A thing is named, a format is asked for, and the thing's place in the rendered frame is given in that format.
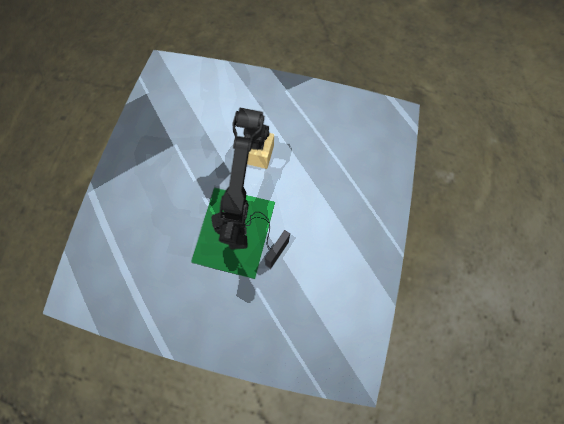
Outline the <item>green circuit board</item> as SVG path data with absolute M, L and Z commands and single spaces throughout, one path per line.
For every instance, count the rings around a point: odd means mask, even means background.
M 246 226 L 248 247 L 231 250 L 219 242 L 220 234 L 212 225 L 212 215 L 220 213 L 224 194 L 224 189 L 214 187 L 191 263 L 255 279 L 275 202 L 246 195 L 249 206 L 245 225 L 250 224 L 250 216 L 256 212 L 250 226 Z

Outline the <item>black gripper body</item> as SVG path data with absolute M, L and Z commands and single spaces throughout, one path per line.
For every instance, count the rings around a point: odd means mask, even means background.
M 246 249 L 247 246 L 247 236 L 244 235 L 245 233 L 245 219 L 244 219 L 244 223 L 240 224 L 240 231 L 239 231 L 239 235 L 238 235 L 238 240 L 237 240 L 237 244 L 236 245 L 229 245 L 231 250 L 235 250 L 235 249 Z

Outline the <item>black cooling fan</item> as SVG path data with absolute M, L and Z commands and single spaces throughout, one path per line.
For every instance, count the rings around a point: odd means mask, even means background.
M 272 267 L 286 248 L 287 244 L 289 243 L 289 238 L 290 233 L 284 230 L 265 258 L 266 267 L 272 269 Z

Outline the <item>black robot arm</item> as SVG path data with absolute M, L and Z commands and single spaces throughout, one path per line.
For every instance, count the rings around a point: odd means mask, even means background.
M 264 142 L 269 137 L 269 126 L 263 125 L 263 112 L 239 108 L 232 122 L 235 135 L 233 149 L 234 158 L 229 186 L 221 199 L 220 213 L 212 215 L 212 225 L 219 242 L 236 245 L 240 224 L 247 218 L 248 206 L 244 188 L 248 155 L 251 149 L 263 150 Z M 236 128 L 244 128 L 244 136 L 238 136 Z

